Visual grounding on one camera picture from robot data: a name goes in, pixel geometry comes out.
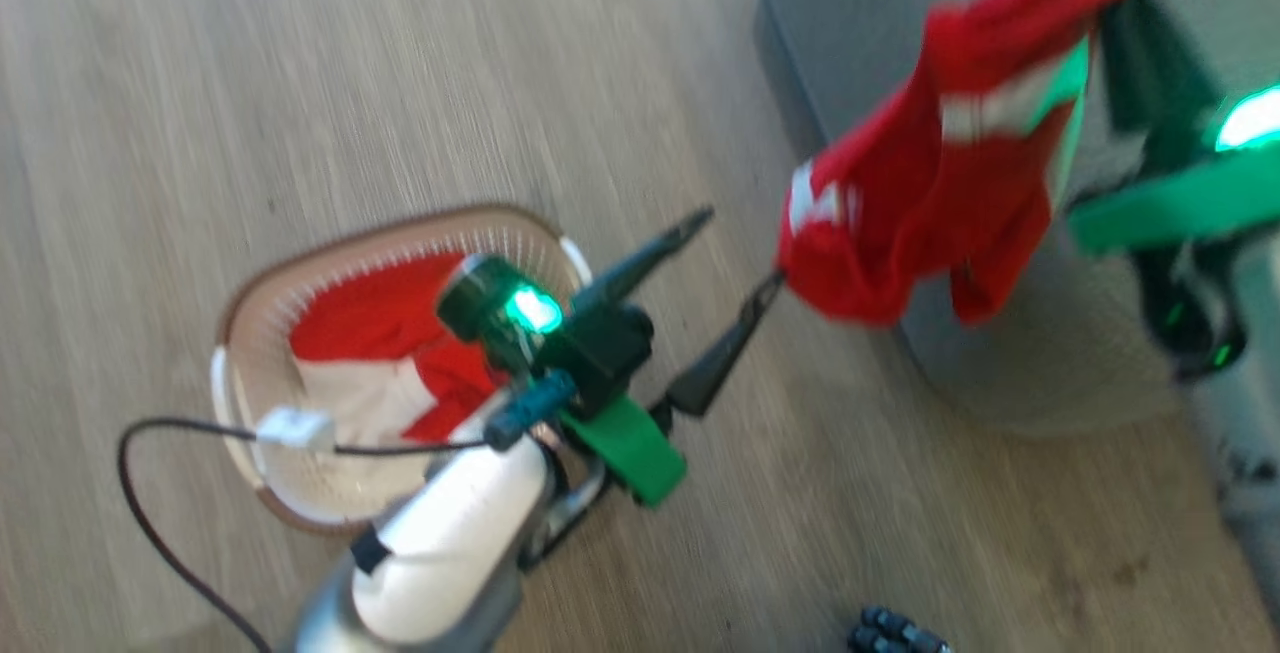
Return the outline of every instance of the laundry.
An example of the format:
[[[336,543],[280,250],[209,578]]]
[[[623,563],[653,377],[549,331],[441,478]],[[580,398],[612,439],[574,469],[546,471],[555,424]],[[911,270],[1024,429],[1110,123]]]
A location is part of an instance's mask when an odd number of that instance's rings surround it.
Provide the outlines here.
[[[905,87],[792,178],[777,262],[795,293],[891,325],[948,271],[960,320],[1000,311],[1062,202],[1116,1],[933,6]]]
[[[447,440],[493,394],[484,352],[435,316],[461,260],[449,254],[371,270],[306,307],[289,344],[307,406],[333,416],[342,442]]]

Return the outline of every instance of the green plastic part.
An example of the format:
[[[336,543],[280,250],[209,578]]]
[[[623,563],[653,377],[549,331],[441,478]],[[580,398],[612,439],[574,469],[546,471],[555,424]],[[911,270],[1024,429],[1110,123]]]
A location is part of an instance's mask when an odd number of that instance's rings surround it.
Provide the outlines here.
[[[685,478],[685,457],[672,448],[649,411],[626,394],[590,421],[571,414],[561,414],[561,420],[645,506],[662,503]]]
[[[1120,188],[1075,207],[1068,220],[1076,245],[1092,256],[1217,238],[1280,220],[1280,143]]]

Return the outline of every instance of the basket handle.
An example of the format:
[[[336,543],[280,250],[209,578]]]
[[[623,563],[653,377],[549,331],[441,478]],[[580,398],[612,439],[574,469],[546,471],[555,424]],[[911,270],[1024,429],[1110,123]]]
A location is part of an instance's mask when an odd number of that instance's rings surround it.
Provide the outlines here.
[[[214,397],[214,417],[220,425],[246,428],[246,421],[236,407],[236,394],[230,389],[234,375],[236,371],[230,370],[230,361],[227,360],[227,347],[218,346],[214,348],[212,361],[209,365],[209,388]],[[232,462],[236,464],[236,470],[244,478],[244,481],[255,490],[261,489],[265,483],[261,471],[253,465],[253,455],[248,443],[234,438],[224,438],[223,440],[227,443],[227,452],[230,453]]]

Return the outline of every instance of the beige basket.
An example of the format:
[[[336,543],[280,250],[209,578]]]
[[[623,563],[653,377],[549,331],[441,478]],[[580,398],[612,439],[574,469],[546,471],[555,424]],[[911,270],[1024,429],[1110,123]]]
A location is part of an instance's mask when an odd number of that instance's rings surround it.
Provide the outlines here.
[[[211,366],[214,412],[253,428],[276,406],[307,407],[289,332],[316,293],[352,277],[442,252],[507,257],[562,303],[589,283],[577,246],[520,207],[476,206],[339,239],[252,279],[223,316]],[[429,314],[434,301],[424,301]],[[422,485],[430,456],[339,458],[228,439],[232,460],[287,524],[347,534]]]

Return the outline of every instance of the cable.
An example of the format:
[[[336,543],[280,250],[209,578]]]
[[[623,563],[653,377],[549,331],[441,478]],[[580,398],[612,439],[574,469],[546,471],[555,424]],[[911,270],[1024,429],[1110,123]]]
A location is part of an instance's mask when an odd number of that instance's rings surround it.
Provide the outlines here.
[[[170,428],[187,430],[193,433],[204,433],[211,435],[220,435],[223,438],[236,438],[244,442],[257,440],[257,434],[252,430],[246,430],[242,428],[229,428],[224,425],[218,425],[210,421],[195,420],[195,419],[182,419],[178,416],[160,416],[152,419],[143,419],[131,424],[120,434],[120,439],[115,448],[115,472],[120,479],[120,489],[124,492],[124,502],[129,507],[129,512],[133,513],[133,521],[138,524],[142,529],[142,534],[146,535],[151,547],[156,549],[156,553],[164,558],[164,562],[173,568],[173,572],[178,574],[187,585],[189,585],[196,593],[200,594],[209,604],[218,609],[223,616],[230,621],[232,625],[239,630],[244,638],[253,645],[253,649],[259,653],[270,653],[270,645],[262,634],[253,627],[253,625],[241,615],[237,608],[233,608],[221,595],[210,588],[201,576],[197,576],[188,568],[178,556],[169,548],[169,544],[160,538],[155,526],[151,525],[151,520],[147,517],[146,512],[142,511],[142,504],[138,502],[137,492],[133,488],[133,476],[129,472],[129,444],[133,438],[151,429]],[[358,446],[338,446],[334,448],[334,453],[338,456],[362,456],[362,457],[375,457],[385,458],[393,456],[415,456],[421,453],[443,453],[448,451],[462,451],[466,448],[479,448],[483,447],[484,442],[476,440],[470,443],[440,443],[434,446],[410,446],[404,448],[362,448]]]

